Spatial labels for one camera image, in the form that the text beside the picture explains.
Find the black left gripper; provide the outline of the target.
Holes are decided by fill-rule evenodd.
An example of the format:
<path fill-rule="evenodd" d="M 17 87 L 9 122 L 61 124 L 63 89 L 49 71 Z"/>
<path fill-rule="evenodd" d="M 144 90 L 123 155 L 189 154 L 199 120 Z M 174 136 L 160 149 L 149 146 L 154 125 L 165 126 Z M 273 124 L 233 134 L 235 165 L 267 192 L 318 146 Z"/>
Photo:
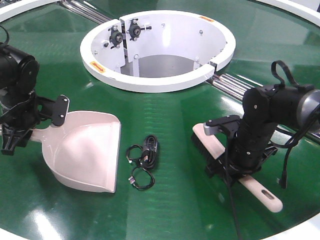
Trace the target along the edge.
<path fill-rule="evenodd" d="M 56 100 L 37 96 L 33 91 L 28 99 L 21 101 L 8 109 L 1 117 L 2 149 L 1 153 L 13 156 L 16 147 L 25 148 L 32 131 L 41 121 L 51 119 L 51 124 L 60 127 L 64 124 L 70 100 L 65 95 L 59 95 Z"/>

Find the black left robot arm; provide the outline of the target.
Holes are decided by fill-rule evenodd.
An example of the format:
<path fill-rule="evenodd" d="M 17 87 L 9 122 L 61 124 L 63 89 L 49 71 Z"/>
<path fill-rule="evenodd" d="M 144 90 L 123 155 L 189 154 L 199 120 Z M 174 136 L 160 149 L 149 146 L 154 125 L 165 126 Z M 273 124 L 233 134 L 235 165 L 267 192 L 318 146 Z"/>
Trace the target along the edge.
<path fill-rule="evenodd" d="M 64 124 L 70 100 L 60 95 L 52 100 L 36 93 L 40 65 L 32 55 L 0 44 L 0 126 L 4 155 L 25 147 L 36 125 L 51 120 Z"/>

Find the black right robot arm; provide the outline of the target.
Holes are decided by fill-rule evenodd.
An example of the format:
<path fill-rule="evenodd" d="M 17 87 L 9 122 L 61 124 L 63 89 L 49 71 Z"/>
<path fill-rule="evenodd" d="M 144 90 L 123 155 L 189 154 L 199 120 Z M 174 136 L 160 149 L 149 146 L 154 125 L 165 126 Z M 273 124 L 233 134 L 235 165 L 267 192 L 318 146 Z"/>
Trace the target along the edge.
<path fill-rule="evenodd" d="M 272 143 L 278 125 L 296 133 L 282 145 L 288 152 L 307 132 L 320 129 L 320 91 L 312 85 L 288 87 L 283 84 L 255 87 L 242 99 L 244 115 L 224 116 L 204 124 L 206 135 L 227 136 L 221 157 L 207 166 L 210 175 L 222 174 L 230 185 L 243 175 L 258 172 L 280 145 Z"/>

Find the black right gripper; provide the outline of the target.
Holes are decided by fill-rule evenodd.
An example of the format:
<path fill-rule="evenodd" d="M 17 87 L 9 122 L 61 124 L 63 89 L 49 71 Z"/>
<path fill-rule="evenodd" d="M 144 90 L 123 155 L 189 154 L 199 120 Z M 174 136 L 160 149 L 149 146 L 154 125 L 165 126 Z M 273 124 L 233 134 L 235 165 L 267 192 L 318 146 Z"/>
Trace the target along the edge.
<path fill-rule="evenodd" d="M 265 161 L 278 151 L 269 140 L 263 139 L 232 139 L 224 148 L 224 153 L 216 160 L 204 151 L 204 171 L 209 178 L 218 176 L 229 187 L 241 177 L 260 171 Z"/>

